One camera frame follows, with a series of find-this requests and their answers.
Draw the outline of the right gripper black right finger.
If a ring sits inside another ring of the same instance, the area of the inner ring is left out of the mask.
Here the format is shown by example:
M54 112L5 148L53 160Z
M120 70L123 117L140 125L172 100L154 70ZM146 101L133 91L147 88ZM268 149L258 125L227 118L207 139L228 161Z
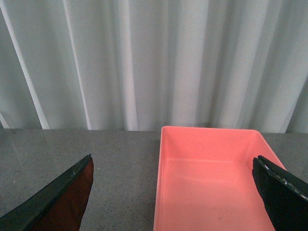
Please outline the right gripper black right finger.
M253 159L252 174L275 230L306 231L308 184L261 155Z

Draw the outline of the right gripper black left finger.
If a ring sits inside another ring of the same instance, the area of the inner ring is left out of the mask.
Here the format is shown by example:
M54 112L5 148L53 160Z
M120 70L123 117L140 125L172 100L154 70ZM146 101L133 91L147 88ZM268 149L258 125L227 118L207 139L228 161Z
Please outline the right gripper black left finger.
M93 184L87 155L24 203L0 218L2 231L78 231Z

